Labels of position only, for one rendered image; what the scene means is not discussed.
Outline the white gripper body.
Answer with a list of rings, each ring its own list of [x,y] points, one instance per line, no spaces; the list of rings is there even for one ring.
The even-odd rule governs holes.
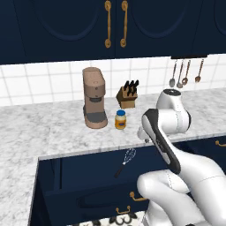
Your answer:
[[[144,140],[146,143],[148,143],[150,141],[149,136],[147,135],[147,133],[144,131],[143,127],[140,126],[137,132],[138,138],[141,140]]]

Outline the navy open drawer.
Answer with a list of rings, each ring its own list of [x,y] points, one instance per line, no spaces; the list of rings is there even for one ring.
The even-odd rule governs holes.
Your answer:
[[[39,161],[30,226],[68,226],[77,211],[147,202],[138,200],[139,175],[167,166],[155,147],[138,147],[115,178],[125,153],[123,149]]]

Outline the navy lower drawer front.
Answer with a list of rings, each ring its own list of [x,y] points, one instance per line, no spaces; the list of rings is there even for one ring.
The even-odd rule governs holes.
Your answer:
[[[102,226],[101,220],[109,219],[109,226],[131,226],[132,221],[138,218],[139,212],[145,213],[148,203],[120,204],[118,207],[121,211],[125,211],[127,206],[131,206],[131,212],[126,215],[118,215],[115,206],[77,211],[69,225],[81,226],[82,223],[89,222],[91,226]]]

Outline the blue-lidded yellow jar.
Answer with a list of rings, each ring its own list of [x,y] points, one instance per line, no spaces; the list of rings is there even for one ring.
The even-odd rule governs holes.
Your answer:
[[[118,110],[115,116],[115,127],[119,130],[123,130],[126,127],[126,115],[122,109]]]

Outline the wooden knife block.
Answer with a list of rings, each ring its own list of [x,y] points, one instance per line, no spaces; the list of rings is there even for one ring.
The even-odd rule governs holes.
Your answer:
[[[135,107],[135,100],[138,98],[137,86],[139,81],[127,80],[117,93],[117,101],[121,109],[131,109]]]

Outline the brown coffee machine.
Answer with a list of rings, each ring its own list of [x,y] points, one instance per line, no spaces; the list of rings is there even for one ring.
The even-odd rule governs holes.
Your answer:
[[[84,100],[83,113],[86,126],[101,129],[108,123],[104,109],[105,80],[102,72],[96,67],[87,67],[82,71]]]

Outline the silver hanging spoon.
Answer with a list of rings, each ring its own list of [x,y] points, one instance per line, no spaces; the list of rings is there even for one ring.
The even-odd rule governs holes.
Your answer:
[[[183,84],[180,81],[181,75],[182,75],[182,72],[183,72],[183,68],[184,68],[184,59],[182,60],[182,63],[181,63],[181,66],[180,66],[180,72],[179,72],[178,81],[177,81],[177,88],[182,88],[183,87]]]
[[[173,68],[173,75],[172,78],[169,80],[169,86],[174,87],[175,86],[175,73],[177,69],[177,60],[175,61],[174,68]]]

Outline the bronze hanging spoon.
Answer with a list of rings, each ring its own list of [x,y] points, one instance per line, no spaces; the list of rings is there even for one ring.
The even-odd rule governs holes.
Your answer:
[[[199,74],[195,77],[195,83],[199,83],[200,82],[200,74],[201,74],[201,70],[202,70],[203,64],[204,64],[204,58],[200,62]]]
[[[185,74],[185,77],[182,79],[183,86],[185,86],[187,84],[187,81],[188,81],[187,76],[188,76],[188,72],[190,69],[190,65],[191,65],[191,59],[188,61],[187,68],[186,68],[186,74]]]

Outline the navy cupboard door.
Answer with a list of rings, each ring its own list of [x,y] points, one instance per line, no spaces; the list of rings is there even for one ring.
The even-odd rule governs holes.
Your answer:
[[[193,45],[203,0],[127,0],[128,25],[124,37],[123,0],[116,0],[116,57],[194,55]]]
[[[106,0],[0,0],[0,64],[111,59]],[[116,36],[116,0],[111,36]]]
[[[209,0],[207,37],[210,40],[210,52],[226,53],[226,0]]]

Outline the dark utensil rail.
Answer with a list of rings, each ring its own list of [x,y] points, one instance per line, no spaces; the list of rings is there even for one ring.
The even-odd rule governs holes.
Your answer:
[[[194,59],[194,58],[207,58],[208,54],[201,55],[187,55],[187,56],[171,56],[171,59]]]

